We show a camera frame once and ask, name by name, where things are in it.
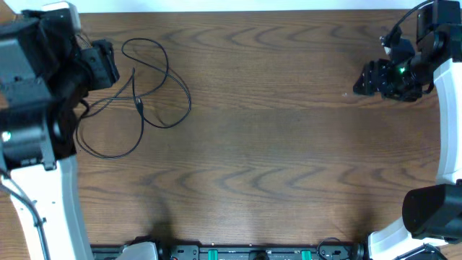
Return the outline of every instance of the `black cable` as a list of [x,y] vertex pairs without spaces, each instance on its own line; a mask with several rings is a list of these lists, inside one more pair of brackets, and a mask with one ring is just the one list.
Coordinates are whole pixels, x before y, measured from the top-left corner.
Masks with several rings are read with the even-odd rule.
[[[5,176],[5,178],[9,178],[9,175],[4,171],[0,170],[0,173]],[[11,189],[7,188],[5,185],[0,183],[0,191],[3,191],[6,194],[9,194],[19,200],[25,207],[30,211],[32,218],[34,220],[34,226],[37,228],[38,238],[40,240],[40,244],[42,246],[42,254],[45,260],[50,260],[50,251],[48,250],[48,243],[45,237],[45,231],[43,229],[43,220],[41,220],[40,215],[35,208],[35,205],[23,196],[20,196],[16,192],[12,191]]]
[[[328,260],[326,257],[323,256],[323,254],[320,253],[320,249],[321,249],[321,246],[323,245],[323,243],[325,243],[326,241],[337,241],[339,243],[341,243],[340,239],[338,238],[324,238],[319,244],[318,244],[318,247],[316,248],[316,254],[319,256],[320,259],[322,260]],[[340,260],[347,260],[351,257],[351,254],[352,252],[346,247],[346,246],[343,246],[345,251],[348,252],[348,256],[344,259],[340,259]]]
[[423,1],[423,2],[420,3],[420,4],[417,4],[413,9],[410,9],[410,10],[409,10],[409,11],[408,11],[408,12],[407,12],[396,24],[395,24],[395,26],[393,26],[393,29],[391,29],[391,32],[390,32],[390,33],[392,33],[392,32],[394,32],[395,30],[397,30],[397,29],[398,29],[398,26],[399,26],[402,22],[404,22],[404,20],[405,20],[407,17],[411,16],[412,13],[414,13],[414,12],[417,11],[418,9],[422,8],[423,6],[426,6],[426,5],[428,5],[428,4],[433,3],[434,1],[437,1],[437,0],[427,0],[427,1]]
[[144,120],[143,120],[143,110],[144,110],[144,106],[143,106],[143,102],[141,101],[141,98],[138,98],[138,100],[136,99],[136,95],[135,95],[135,80],[134,80],[134,74],[135,74],[135,69],[132,69],[132,75],[131,75],[131,86],[132,86],[132,90],[133,90],[133,97],[132,97],[132,98],[133,98],[133,101],[134,101],[134,103],[135,103],[136,110],[138,111],[138,114],[140,115],[140,118],[141,118],[141,131],[140,131],[140,133],[139,133],[138,141],[136,141],[136,144],[135,144],[128,152],[125,152],[125,153],[123,153],[122,155],[115,155],[115,156],[101,155],[100,153],[94,151],[93,148],[91,148],[88,144],[86,144],[86,143],[84,142],[85,147],[87,147],[87,148],[85,148],[85,147],[82,145],[82,143],[80,142],[80,139],[79,139],[79,134],[78,134],[78,132],[79,132],[79,125],[80,125],[80,121],[81,121],[83,118],[89,117],[89,116],[87,116],[87,114],[89,113],[91,107],[90,107],[90,105],[88,105],[87,101],[85,101],[85,100],[80,100],[80,103],[81,103],[82,105],[84,105],[86,109],[85,109],[85,112],[83,112],[83,114],[80,116],[79,122],[77,123],[77,127],[76,127],[76,129],[75,129],[75,132],[76,132],[76,142],[77,142],[77,144],[78,144],[85,152],[87,152],[88,154],[90,154],[90,155],[92,155],[92,156],[94,156],[94,157],[96,157],[96,158],[100,158],[100,159],[107,159],[107,160],[119,159],[119,158],[122,158],[122,157],[124,157],[124,156],[127,156],[127,155],[131,154],[131,153],[138,147],[139,143],[141,142],[141,139],[143,138],[143,133],[144,133]]
[[76,35],[81,41],[83,41],[85,43],[85,45],[88,47],[88,48],[91,48],[92,46],[81,36],[81,35]]
[[[126,46],[127,43],[131,42],[131,41],[134,41],[134,40],[145,40],[145,41],[148,41],[150,43],[154,43],[156,46],[158,46],[162,52],[164,53],[164,56],[165,56],[165,64],[166,64],[166,68],[165,68],[165,71],[157,68],[156,66],[153,66],[151,64],[148,64],[147,62],[144,62],[144,61],[141,61],[137,58],[134,58],[133,56],[130,56],[128,54],[125,53],[124,51],[124,48]],[[100,159],[119,159],[119,158],[122,158],[124,156],[127,156],[129,155],[130,153],[132,153],[139,145],[140,141],[141,141],[141,138],[142,138],[142,135],[143,135],[143,132],[144,132],[144,122],[146,121],[148,124],[150,124],[151,126],[154,126],[154,127],[157,127],[157,128],[160,128],[160,129],[169,129],[171,127],[174,127],[176,125],[178,125],[179,123],[181,123],[187,116],[188,114],[191,112],[191,95],[189,94],[189,91],[188,89],[184,86],[184,84],[182,82],[180,82],[178,79],[176,79],[174,76],[170,75],[169,74],[169,61],[168,61],[168,55],[167,55],[167,51],[162,47],[162,45],[160,43],[158,43],[157,41],[155,40],[150,40],[150,39],[146,39],[146,38],[132,38],[132,39],[129,39],[127,40],[125,43],[123,43],[122,45],[122,48],[121,48],[121,51],[122,51],[122,54],[124,56],[126,56],[127,58],[129,59],[132,59],[136,62],[139,62],[141,64],[144,64],[146,66],[148,66],[149,68],[152,68],[152,69],[155,69],[159,72],[162,72],[164,74],[164,77],[162,79],[162,81],[160,82],[159,85],[157,85],[154,89],[148,91],[148,92],[145,92],[143,94],[140,94],[140,95],[136,95],[135,94],[135,69],[133,68],[132,70],[132,74],[131,74],[131,77],[128,79],[127,83],[125,83],[125,85],[119,90],[117,91],[117,93],[112,96],[112,97],[107,97],[107,98],[103,98],[101,100],[98,100],[96,102],[94,102],[93,104],[89,105],[86,101],[84,100],[81,100],[81,103],[85,106],[86,110],[85,112],[80,116],[78,122],[77,122],[77,127],[76,127],[76,141],[77,141],[77,144],[85,151],[87,152],[88,154],[90,154],[91,156],[94,156],[94,157],[97,157],[97,158],[100,158]],[[188,98],[188,110],[186,111],[185,115],[180,119],[178,120],[177,122],[171,124],[171,125],[168,125],[168,126],[158,126],[154,123],[152,123],[151,121],[149,121],[147,118],[144,117],[144,113],[143,113],[143,104],[142,104],[142,101],[141,101],[141,98],[144,97],[144,96],[147,96],[147,95],[151,95],[152,93],[154,93],[155,91],[157,91],[159,88],[161,88],[165,81],[167,80],[167,78],[171,78],[173,79],[176,83],[178,83],[178,85],[180,85],[181,89],[185,92],[186,94],[186,97]],[[128,87],[128,84],[131,82],[131,85],[132,85],[132,92],[133,92],[133,95],[131,97],[119,97],[119,95]],[[79,125],[81,123],[81,121],[85,118],[89,118],[89,117],[92,117],[92,116],[96,116],[98,113],[100,113],[101,111],[103,111],[108,105],[110,105],[114,100],[130,100],[130,99],[133,99],[134,100],[134,103],[135,103],[135,106],[136,106],[136,109],[138,110],[138,114],[140,115],[141,117],[141,133],[140,133],[140,136],[139,136],[139,139],[138,139],[138,142],[134,145],[133,148],[131,148],[128,152],[122,154],[122,155],[116,155],[116,156],[107,156],[107,155],[102,155],[100,154],[99,152],[96,152],[93,148],[91,148],[91,146],[89,146],[84,140],[82,140],[82,142],[80,142],[80,138],[79,138]],[[102,103],[102,102],[106,102],[106,104],[104,104],[101,108],[99,108],[96,112],[94,113],[90,113],[91,109],[94,108],[97,104],[99,103]]]

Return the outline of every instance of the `cable connector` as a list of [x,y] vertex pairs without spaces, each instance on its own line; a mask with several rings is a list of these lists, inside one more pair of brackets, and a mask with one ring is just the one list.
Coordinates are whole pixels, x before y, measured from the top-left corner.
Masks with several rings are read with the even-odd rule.
[[136,109],[138,110],[138,113],[140,115],[143,115],[144,105],[143,105],[143,101],[141,100],[141,98],[136,99]]

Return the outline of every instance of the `white wall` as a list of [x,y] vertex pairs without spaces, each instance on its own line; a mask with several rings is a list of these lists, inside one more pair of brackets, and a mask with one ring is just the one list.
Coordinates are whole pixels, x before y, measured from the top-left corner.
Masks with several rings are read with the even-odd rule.
[[[5,0],[16,13],[57,0]],[[423,0],[68,0],[87,12],[213,12],[329,9],[410,9]]]

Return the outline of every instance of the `wood grain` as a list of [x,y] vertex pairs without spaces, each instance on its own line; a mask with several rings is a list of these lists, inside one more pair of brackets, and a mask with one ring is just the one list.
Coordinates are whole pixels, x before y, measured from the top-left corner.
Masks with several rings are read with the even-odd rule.
[[[378,37],[402,14],[83,14],[91,39],[115,44],[121,73],[115,87],[92,92],[90,102],[113,95],[133,66],[138,93],[160,83],[160,73],[121,55],[121,44],[135,37],[164,45],[193,101],[179,126],[147,127],[127,158],[98,160],[79,151],[91,243],[121,244],[147,233],[204,244],[360,241],[394,221],[407,191],[434,183],[437,96],[397,103],[353,95],[352,85],[365,62],[384,58]],[[410,38],[414,23],[403,26]],[[126,51],[165,64],[150,44]],[[172,123],[186,109],[184,93],[171,81],[143,101],[153,121]],[[84,123],[83,135],[114,155],[134,144],[139,127],[132,102],[114,102]],[[25,259],[12,206],[5,197],[0,204],[2,258]],[[462,259],[460,246],[445,254]]]

